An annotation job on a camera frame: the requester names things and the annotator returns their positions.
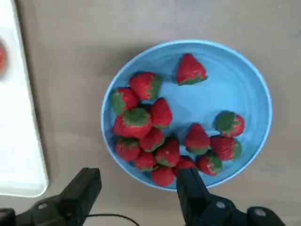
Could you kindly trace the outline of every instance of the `table surface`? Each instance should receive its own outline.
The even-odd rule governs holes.
[[[92,212],[114,212],[142,226],[183,225],[176,193],[145,186],[113,161],[99,112],[106,89],[132,57],[159,43],[205,39],[238,50],[262,72],[273,98],[272,130],[259,157],[239,176],[210,189],[241,210],[273,209],[301,224],[300,0],[18,0],[50,186],[59,193],[82,167],[101,170]],[[0,197],[18,212],[36,199]],[[86,225],[131,225],[94,218]]]

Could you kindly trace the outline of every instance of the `blue bowl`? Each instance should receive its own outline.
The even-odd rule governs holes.
[[[194,85],[175,84],[176,68],[185,53],[192,53],[205,66],[207,80]],[[152,47],[130,60],[115,76],[103,100],[101,128],[104,141],[113,159],[133,178],[155,188],[176,191],[176,179],[168,187],[157,186],[149,173],[140,172],[119,158],[115,151],[111,130],[116,114],[110,94],[117,87],[129,86],[129,79],[139,71],[154,72],[163,77],[159,97],[167,100],[174,115],[170,128],[164,133],[167,136],[176,134],[181,143],[194,122],[201,123],[208,135],[218,134],[213,123],[222,110],[234,111],[244,117],[245,131],[237,137],[243,147],[242,155],[235,161],[224,161],[224,169],[217,176],[200,172],[208,188],[235,177],[259,154],[272,122],[271,97],[260,72],[240,53],[224,45],[204,40],[177,40]],[[182,155],[190,155],[183,145],[180,149]]]

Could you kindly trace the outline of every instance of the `strawberry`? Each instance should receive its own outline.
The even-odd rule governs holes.
[[[236,137],[243,133],[245,120],[234,112],[222,111],[216,118],[215,129],[224,137]]]
[[[177,83],[179,85],[191,85],[207,78],[206,69],[203,65],[191,53],[186,53],[179,65]]]
[[[117,115],[137,107],[138,102],[138,97],[130,88],[119,88],[112,93],[111,103]]]
[[[196,167],[196,165],[190,157],[181,156],[180,160],[178,161],[178,164],[175,167],[173,167],[173,172],[174,175],[177,177],[181,169],[187,169],[193,167]]]
[[[233,137],[213,136],[210,137],[211,147],[221,160],[237,159],[242,152],[241,144]]]
[[[159,166],[151,172],[152,180],[161,187],[167,187],[174,181],[174,173],[171,168]]]
[[[205,154],[210,147],[210,139],[200,124],[193,124],[185,137],[185,146],[192,154]]]
[[[156,169],[157,163],[152,153],[142,152],[135,160],[135,166],[142,172],[153,171]]]
[[[155,157],[157,163],[174,167],[180,159],[179,141],[176,138],[170,138],[157,149]]]
[[[137,139],[120,137],[116,143],[116,151],[120,158],[132,161],[138,158],[142,150]]]
[[[154,100],[161,88],[162,78],[152,72],[142,72],[134,75],[129,84],[141,100]]]
[[[198,158],[197,167],[203,173],[215,176],[222,170],[222,161],[215,154],[207,153]]]
[[[0,72],[4,69],[6,65],[6,54],[4,47],[0,44]]]
[[[137,107],[116,117],[113,133],[123,137],[143,138],[151,126],[151,115],[143,108]]]
[[[173,120],[173,113],[171,112],[167,101],[164,98],[159,98],[151,107],[150,114],[154,127],[165,129]]]
[[[165,142],[164,134],[158,128],[151,128],[149,133],[139,140],[140,147],[145,152],[153,152]]]

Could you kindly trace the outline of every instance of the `white tray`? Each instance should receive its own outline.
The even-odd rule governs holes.
[[[0,75],[0,194],[36,197],[48,177],[13,0],[0,0],[0,41],[8,56]]]

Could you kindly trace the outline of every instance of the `black cable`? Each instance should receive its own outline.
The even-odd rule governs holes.
[[[132,223],[134,223],[136,226],[140,226],[136,221],[134,221],[133,219],[127,217],[127,216],[124,216],[124,215],[121,215],[121,214],[114,214],[114,213],[97,213],[97,214],[89,214],[87,216],[87,218],[89,217],[118,217],[118,218],[123,218],[123,219],[126,219],[126,220],[129,220],[131,221]]]

